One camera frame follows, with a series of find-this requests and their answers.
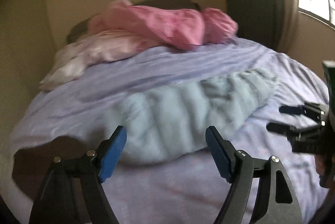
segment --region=mattress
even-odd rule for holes
[[[95,148],[108,138],[103,134],[102,114],[128,95],[250,68],[274,72],[280,84],[268,104],[246,120],[231,142],[252,157],[268,159],[277,155],[281,159],[298,197],[303,221],[307,223],[327,193],[319,186],[314,158],[293,154],[285,137],[271,134],[265,127],[270,119],[297,127],[312,124],[305,117],[281,115],[278,107],[304,101],[327,104],[327,87],[313,72],[287,55],[240,38],[226,45],[200,46],[193,52],[155,47],[127,60],[92,66],[79,80],[50,93],[40,93],[11,134],[8,168],[0,194],[21,224],[28,223],[32,200],[22,182],[12,177],[18,150],[46,144],[59,136],[71,136],[85,148]],[[27,184],[32,181],[36,181],[33,175]],[[229,187],[208,151],[155,166],[119,164],[103,184],[115,215],[124,224],[213,223]],[[254,179],[243,223],[250,219],[256,193]]]

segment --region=blue gripper pad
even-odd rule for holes
[[[103,183],[106,179],[110,178],[121,152],[127,141],[127,131],[125,127],[118,126],[111,138],[106,141],[111,141],[111,145],[106,151],[104,157],[101,159],[101,169],[99,173],[100,183]]]
[[[224,140],[214,126],[206,129],[205,138],[221,177],[230,182],[235,170],[234,146]]]

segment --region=pink blanket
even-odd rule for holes
[[[219,9],[165,10],[117,0],[91,19],[90,37],[56,53],[40,89],[51,91],[77,79],[90,65],[129,58],[150,47],[192,50],[203,43],[225,43],[236,31],[237,23]]]

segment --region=silver screw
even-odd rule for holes
[[[88,157],[93,157],[95,155],[95,150],[94,149],[87,150],[86,155]]]
[[[238,150],[237,153],[238,153],[240,156],[242,156],[242,157],[244,157],[245,155],[247,155],[246,152],[243,151],[243,150]]]
[[[56,156],[56,157],[54,158],[54,163],[58,164],[61,160],[62,160],[62,157],[61,157],[61,156]]]
[[[279,158],[277,156],[271,156],[271,160],[275,163],[279,162]]]

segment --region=light blue blanket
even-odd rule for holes
[[[215,125],[230,139],[244,121],[274,94],[276,77],[265,69],[235,72],[201,81],[135,93],[111,108],[112,133],[127,129],[122,160],[157,163],[205,148],[205,130]]]

